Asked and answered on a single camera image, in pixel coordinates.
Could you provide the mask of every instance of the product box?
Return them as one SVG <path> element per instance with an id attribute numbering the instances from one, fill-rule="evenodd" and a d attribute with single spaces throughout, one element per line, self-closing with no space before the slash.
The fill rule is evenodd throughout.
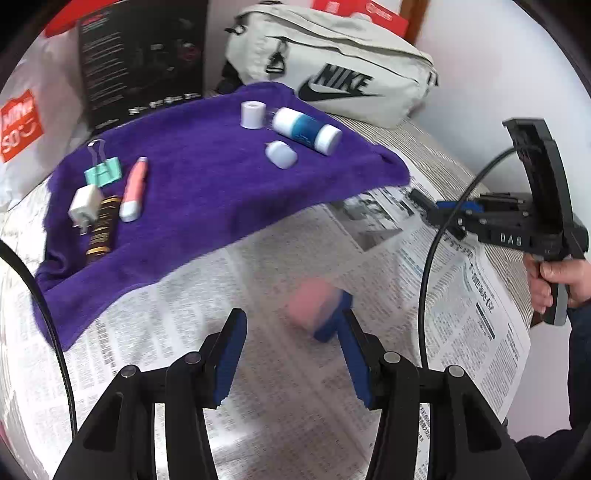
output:
<path id="1" fill-rule="evenodd" d="M 404 38 L 408 20 L 392 11 L 400 11 L 400 1 L 382 0 L 382 4 L 368 0 L 314 0 L 312 8 L 341 17 L 364 18 Z"/>
<path id="2" fill-rule="evenodd" d="M 206 0 L 124 0 L 79 21 L 93 133 L 203 94 Z"/>

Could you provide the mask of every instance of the nike bag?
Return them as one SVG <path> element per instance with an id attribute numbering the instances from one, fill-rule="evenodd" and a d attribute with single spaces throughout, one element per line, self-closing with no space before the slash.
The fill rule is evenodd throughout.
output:
<path id="1" fill-rule="evenodd" d="M 232 29 L 224 68 L 276 81 L 327 113 L 391 128 L 437 82 L 431 57 L 367 20 L 290 5 L 253 5 Z"/>

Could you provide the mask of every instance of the mint green binder clip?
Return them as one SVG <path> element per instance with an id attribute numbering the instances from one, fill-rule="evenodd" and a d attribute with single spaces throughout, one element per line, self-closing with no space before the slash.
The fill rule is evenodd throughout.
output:
<path id="1" fill-rule="evenodd" d="M 99 144 L 99 157 L 93 148 L 94 144 Z M 88 150 L 92 155 L 92 168 L 85 170 L 84 176 L 88 185 L 94 184 L 98 188 L 109 183 L 113 183 L 121 178 L 121 165 L 118 157 L 105 158 L 105 141 L 97 138 L 88 144 Z"/>

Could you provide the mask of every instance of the black box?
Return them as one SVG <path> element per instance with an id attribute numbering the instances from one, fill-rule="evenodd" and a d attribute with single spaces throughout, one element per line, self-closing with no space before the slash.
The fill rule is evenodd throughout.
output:
<path id="1" fill-rule="evenodd" d="M 201 98 L 207 0 L 124 0 L 79 22 L 94 134 Z"/>

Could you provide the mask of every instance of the pink sponge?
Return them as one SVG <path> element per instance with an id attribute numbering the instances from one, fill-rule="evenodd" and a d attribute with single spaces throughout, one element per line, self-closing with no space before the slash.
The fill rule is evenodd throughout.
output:
<path id="1" fill-rule="evenodd" d="M 314 337 L 326 342 L 334 335 L 335 313 L 350 308 L 351 295 L 336 288 L 323 278 L 308 278 L 304 280 L 290 296 L 286 306 L 289 320 L 310 332 Z"/>

